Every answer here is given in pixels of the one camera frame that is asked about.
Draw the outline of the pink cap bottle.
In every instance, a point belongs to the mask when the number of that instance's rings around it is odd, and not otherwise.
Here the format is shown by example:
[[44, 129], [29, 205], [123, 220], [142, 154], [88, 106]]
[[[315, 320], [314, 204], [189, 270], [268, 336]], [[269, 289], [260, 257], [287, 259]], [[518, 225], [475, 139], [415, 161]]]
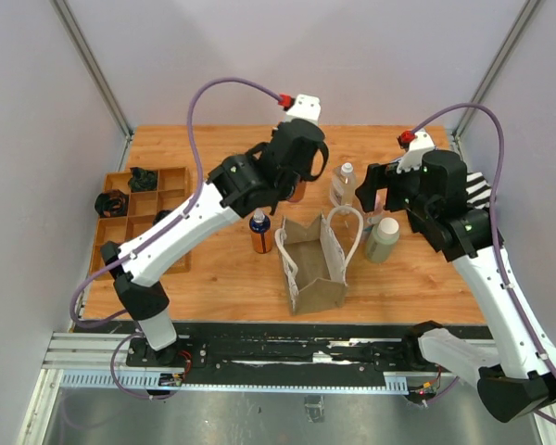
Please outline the pink cap bottle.
[[379, 194], [375, 195], [373, 210], [369, 212], [366, 216], [366, 223], [369, 226], [378, 224], [384, 217], [384, 202]]

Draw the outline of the blue cap bottle front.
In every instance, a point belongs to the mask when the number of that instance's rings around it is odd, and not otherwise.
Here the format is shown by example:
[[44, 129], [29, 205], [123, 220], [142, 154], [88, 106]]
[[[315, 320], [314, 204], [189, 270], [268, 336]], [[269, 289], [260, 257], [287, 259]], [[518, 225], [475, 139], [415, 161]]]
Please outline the blue cap bottle front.
[[305, 196], [305, 192], [306, 192], [306, 185], [307, 183], [305, 181], [299, 180], [297, 185], [295, 186], [293, 193], [291, 194], [291, 196], [288, 198], [288, 202], [291, 203], [298, 203], [300, 202], [303, 197]]

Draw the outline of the blue cap bottle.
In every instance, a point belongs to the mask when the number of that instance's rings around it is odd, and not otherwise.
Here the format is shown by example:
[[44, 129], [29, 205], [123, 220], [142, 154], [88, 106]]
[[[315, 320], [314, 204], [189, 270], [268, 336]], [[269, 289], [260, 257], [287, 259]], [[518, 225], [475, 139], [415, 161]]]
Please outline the blue cap bottle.
[[249, 220], [252, 247], [258, 254], [266, 254], [272, 250], [271, 219], [262, 210], [256, 209]]
[[293, 193], [291, 194], [291, 196], [288, 198], [288, 202], [291, 203], [298, 203], [300, 202], [303, 197], [305, 196], [305, 192], [306, 192], [306, 185], [307, 183], [305, 181], [299, 180], [297, 185], [295, 186]]

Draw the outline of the green bottle white cap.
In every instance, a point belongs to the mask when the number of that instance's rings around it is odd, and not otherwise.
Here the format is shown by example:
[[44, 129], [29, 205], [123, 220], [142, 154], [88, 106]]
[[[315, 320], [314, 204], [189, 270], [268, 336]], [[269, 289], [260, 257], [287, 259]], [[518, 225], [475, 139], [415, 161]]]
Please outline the green bottle white cap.
[[399, 240], [399, 223], [391, 217], [376, 224], [366, 242], [365, 257], [373, 263], [383, 263]]

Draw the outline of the clear bottle white cap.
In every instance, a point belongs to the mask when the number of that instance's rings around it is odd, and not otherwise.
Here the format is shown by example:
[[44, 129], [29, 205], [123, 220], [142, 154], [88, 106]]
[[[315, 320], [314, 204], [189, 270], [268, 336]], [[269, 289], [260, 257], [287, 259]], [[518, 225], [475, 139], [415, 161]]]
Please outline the clear bottle white cap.
[[334, 168], [329, 192], [329, 198], [334, 207], [353, 204], [356, 183], [354, 167], [350, 162]]

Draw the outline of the blue cap bottle back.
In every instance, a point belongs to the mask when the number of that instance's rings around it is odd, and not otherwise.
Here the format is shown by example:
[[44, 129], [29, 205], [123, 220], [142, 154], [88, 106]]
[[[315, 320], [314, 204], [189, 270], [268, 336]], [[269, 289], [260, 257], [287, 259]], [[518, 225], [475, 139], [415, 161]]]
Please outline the blue cap bottle back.
[[249, 220], [252, 247], [258, 254], [266, 254], [272, 250], [271, 219], [262, 210], [256, 209]]

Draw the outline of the wooden compartment tray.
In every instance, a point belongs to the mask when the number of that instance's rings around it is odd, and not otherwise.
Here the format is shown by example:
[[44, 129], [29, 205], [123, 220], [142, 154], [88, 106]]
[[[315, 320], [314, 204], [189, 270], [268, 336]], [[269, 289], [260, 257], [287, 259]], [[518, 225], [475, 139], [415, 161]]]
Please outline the wooden compartment tray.
[[174, 210], [191, 195], [190, 172], [185, 167], [164, 168], [158, 173], [156, 191], [132, 193], [128, 186], [131, 171], [112, 172], [106, 175], [103, 192], [119, 189], [129, 196], [127, 215], [124, 217], [101, 218], [97, 223], [92, 247], [89, 272], [95, 273], [104, 267], [100, 249], [108, 241], [122, 244], [142, 235], [153, 226], [155, 215], [161, 210]]

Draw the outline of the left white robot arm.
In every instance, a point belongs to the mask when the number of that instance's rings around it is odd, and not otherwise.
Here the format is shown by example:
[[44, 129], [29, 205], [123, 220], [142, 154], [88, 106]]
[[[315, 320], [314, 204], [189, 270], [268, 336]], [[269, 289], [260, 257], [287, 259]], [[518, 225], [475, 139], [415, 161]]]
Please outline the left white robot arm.
[[317, 155], [329, 158], [325, 135], [316, 124], [281, 122], [270, 141], [224, 159], [188, 200], [146, 232], [101, 247], [118, 299], [138, 323], [147, 355], [157, 365], [170, 366], [180, 355], [161, 276], [211, 235], [257, 209], [276, 210], [299, 182], [316, 181], [311, 168]]

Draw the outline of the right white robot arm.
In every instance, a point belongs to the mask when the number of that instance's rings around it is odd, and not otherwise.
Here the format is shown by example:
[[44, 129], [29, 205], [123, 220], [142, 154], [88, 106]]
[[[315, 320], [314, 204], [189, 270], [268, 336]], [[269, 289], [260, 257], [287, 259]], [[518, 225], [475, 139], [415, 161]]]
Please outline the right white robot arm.
[[433, 363], [474, 387], [498, 421], [511, 420], [556, 402], [556, 348], [528, 311], [505, 248], [496, 248], [489, 188], [460, 156], [425, 153], [416, 168], [373, 163], [355, 195], [363, 208], [386, 191], [385, 209], [403, 210], [411, 230], [443, 253], [474, 295], [496, 352], [452, 335], [433, 321], [417, 324], [403, 339], [401, 359], [413, 371]]

